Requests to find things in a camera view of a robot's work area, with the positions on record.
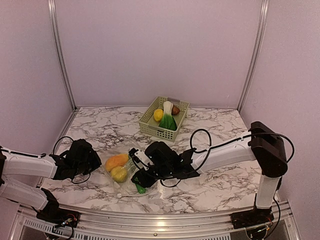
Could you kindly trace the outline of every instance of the white marble surface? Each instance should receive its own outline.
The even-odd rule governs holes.
[[[86,139],[99,154],[125,139],[135,140],[144,149],[153,141],[159,141],[159,138],[140,132],[138,121],[146,109],[83,107],[66,135],[73,139]],[[199,128],[211,133],[213,145],[247,130],[236,110],[191,108],[175,142],[165,142],[179,154],[189,148],[190,136]],[[197,134],[194,138],[198,149],[206,148],[207,142],[205,134]],[[69,140],[64,140],[59,152],[67,149],[69,144]],[[46,179],[42,187],[50,190],[60,203],[83,208],[129,213],[195,213],[252,206],[260,172],[256,161],[237,163],[182,180],[174,188],[157,184],[150,194],[139,197],[118,197],[110,179],[101,169],[93,172],[90,179],[82,184],[74,185],[69,179]],[[74,181],[85,178],[77,177]],[[170,181],[165,181],[165,184],[174,183],[174,180]]]

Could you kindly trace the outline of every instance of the plastic bag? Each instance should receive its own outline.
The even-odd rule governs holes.
[[[114,191],[118,193],[118,195],[125,196],[125,197],[140,197],[147,195],[152,192],[154,187],[145,188],[145,193],[139,193],[138,188],[140,187],[140,191],[142,190],[141,186],[137,186],[131,181],[131,178],[134,176],[136,171],[138,171],[137,167],[134,165],[132,159],[129,157],[129,160],[127,163],[123,166],[125,170],[127,171],[126,179],[124,182],[116,182],[112,176],[111,172],[106,170],[105,164],[107,160],[111,157],[120,155],[120,154],[128,154],[129,151],[132,149],[141,149],[139,144],[132,140],[132,139],[126,139],[123,142],[119,143],[115,147],[109,149],[108,151],[102,152],[99,154],[99,157],[101,159],[101,168],[103,169],[103,172],[108,176],[110,182],[113,184]]]

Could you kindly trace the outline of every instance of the plastic basket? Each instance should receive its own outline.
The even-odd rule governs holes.
[[[156,122],[154,120],[154,111],[156,109],[164,109],[163,103],[165,101],[172,102],[175,106],[177,106],[180,109],[179,114],[173,116],[177,125],[177,129],[175,131],[159,127],[159,122]],[[139,121],[141,132],[144,134],[158,137],[160,139],[165,139],[174,142],[176,140],[177,135],[179,134],[179,130],[182,126],[182,123],[186,118],[188,107],[189,102],[180,101],[165,96],[158,96],[147,109],[147,111],[143,114]]]

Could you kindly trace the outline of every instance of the white wall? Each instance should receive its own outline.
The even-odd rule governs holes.
[[[319,103],[320,1],[270,1],[262,50],[241,115],[247,125],[262,121],[296,146],[280,196],[289,200],[302,240],[320,238]]]
[[[0,4],[0,144],[43,153],[52,149],[71,109],[52,37],[48,2]],[[22,177],[34,184],[35,177]],[[8,239],[17,204],[0,200],[0,239]]]
[[[260,0],[57,0],[79,106],[150,105],[156,96],[237,108]]]

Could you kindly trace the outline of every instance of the metal corner post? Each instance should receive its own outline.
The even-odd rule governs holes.
[[[63,51],[62,51],[62,46],[61,46],[61,41],[60,41],[60,36],[59,36],[59,28],[58,28],[58,20],[57,20],[57,13],[56,13],[56,2],[55,0],[48,0],[48,6],[49,6],[49,14],[50,14],[50,19],[51,19],[51,24],[52,24],[52,30],[53,30],[53,37],[54,37],[54,44],[55,44],[55,49],[56,49],[56,54],[59,60],[59,66],[62,74],[62,79],[63,79],[63,84],[66,90],[66,94],[69,100],[70,107],[72,111],[77,110],[77,106],[75,103],[74,96],[71,91],[71,85],[69,82],[69,77],[67,73],[67,68],[63,56]]]
[[[265,35],[269,2],[270,2],[270,0],[262,0],[259,24],[258,24],[258,29],[257,29],[257,33],[256,33],[252,58],[251,58],[250,66],[249,66],[249,69],[248,69],[248,72],[247,72],[247,75],[245,78],[244,86],[243,86],[242,93],[241,93],[240,100],[239,100],[238,107],[237,107],[237,110],[239,111],[239,113],[241,113],[241,111],[243,110],[243,107],[245,105],[245,102],[246,102],[246,99],[247,99],[247,96],[249,93],[251,83],[253,81],[255,68],[257,65],[259,53],[260,53],[260,50],[262,47],[262,42],[263,42],[264,35]]]

